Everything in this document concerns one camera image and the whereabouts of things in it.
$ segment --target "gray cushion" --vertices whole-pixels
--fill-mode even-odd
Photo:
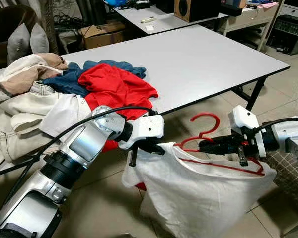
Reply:
[[[31,32],[30,40],[31,50],[36,53],[48,53],[49,52],[49,40],[46,36],[43,28],[35,23]]]
[[[30,33],[25,24],[21,24],[8,39],[8,63],[12,63],[28,53],[30,45]]]

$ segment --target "red clothes hanger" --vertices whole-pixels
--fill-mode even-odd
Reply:
[[[205,116],[212,117],[215,119],[215,125],[213,126],[213,128],[211,130],[202,131],[199,133],[199,136],[189,137],[189,138],[183,140],[180,144],[179,143],[174,144],[174,146],[179,146],[182,150],[187,151],[187,152],[199,152],[199,150],[185,149],[185,148],[183,148],[183,146],[184,146],[184,144],[186,144],[187,142],[189,142],[191,140],[198,140],[198,139],[203,139],[203,140],[208,140],[210,142],[213,142],[213,140],[211,138],[204,137],[203,135],[209,134],[209,133],[215,131],[219,127],[220,119],[218,118],[218,116],[216,116],[212,113],[199,113],[199,114],[195,115],[194,117],[192,117],[190,119],[190,121],[195,121],[195,119],[197,119],[199,117],[205,117]]]

